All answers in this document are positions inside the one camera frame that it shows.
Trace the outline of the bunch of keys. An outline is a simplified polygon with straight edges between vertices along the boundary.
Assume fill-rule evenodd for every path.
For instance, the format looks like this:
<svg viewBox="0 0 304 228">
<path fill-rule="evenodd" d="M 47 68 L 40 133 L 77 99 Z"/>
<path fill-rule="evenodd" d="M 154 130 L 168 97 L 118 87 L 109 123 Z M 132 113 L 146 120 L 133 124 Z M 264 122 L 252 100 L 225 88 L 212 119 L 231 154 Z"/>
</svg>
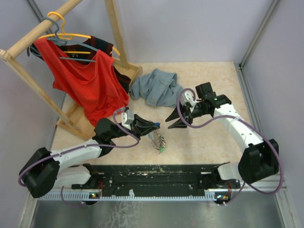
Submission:
<svg viewBox="0 0 304 228">
<path fill-rule="evenodd" d="M 167 143 L 164 137 L 159 133 L 159 131 L 154 130 L 153 132 L 148 134 L 148 137 L 151 140 L 153 148 L 156 149 L 159 154 L 163 153 Z"/>
</svg>

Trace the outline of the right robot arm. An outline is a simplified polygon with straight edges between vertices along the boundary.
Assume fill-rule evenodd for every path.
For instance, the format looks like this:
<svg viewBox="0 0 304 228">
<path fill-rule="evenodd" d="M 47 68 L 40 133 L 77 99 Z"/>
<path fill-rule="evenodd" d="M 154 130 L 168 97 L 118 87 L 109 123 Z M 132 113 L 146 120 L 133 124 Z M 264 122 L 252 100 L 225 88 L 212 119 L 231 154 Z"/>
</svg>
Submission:
<svg viewBox="0 0 304 228">
<path fill-rule="evenodd" d="M 243 120 L 226 95 L 216 95 L 211 83 L 203 83 L 195 89 L 198 98 L 194 97 L 191 90 L 183 90 L 177 98 L 178 105 L 166 119 L 166 122 L 175 122 L 168 128 L 192 127 L 194 118 L 210 115 L 223 125 L 242 152 L 239 162 L 228 162 L 213 168 L 209 175 L 211 183 L 223 188 L 229 180 L 243 180 L 252 184 L 277 174 L 278 143 L 274 139 L 264 140 Z"/>
</svg>

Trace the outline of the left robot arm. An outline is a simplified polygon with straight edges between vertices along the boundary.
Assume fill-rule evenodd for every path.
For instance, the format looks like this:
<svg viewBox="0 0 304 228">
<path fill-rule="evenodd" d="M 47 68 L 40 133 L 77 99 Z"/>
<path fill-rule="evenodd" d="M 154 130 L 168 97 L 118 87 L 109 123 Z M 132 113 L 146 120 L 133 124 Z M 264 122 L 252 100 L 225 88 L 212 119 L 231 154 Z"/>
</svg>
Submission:
<svg viewBox="0 0 304 228">
<path fill-rule="evenodd" d="M 94 129 L 94 137 L 84 143 L 63 150 L 37 149 L 19 172 L 18 183 L 34 198 L 63 186 L 85 185 L 92 189 L 98 185 L 99 177 L 81 162 L 105 156 L 118 148 L 113 142 L 115 138 L 131 136 L 139 142 L 142 136 L 160 126 L 160 123 L 127 112 L 122 113 L 121 123 L 102 118 Z"/>
</svg>

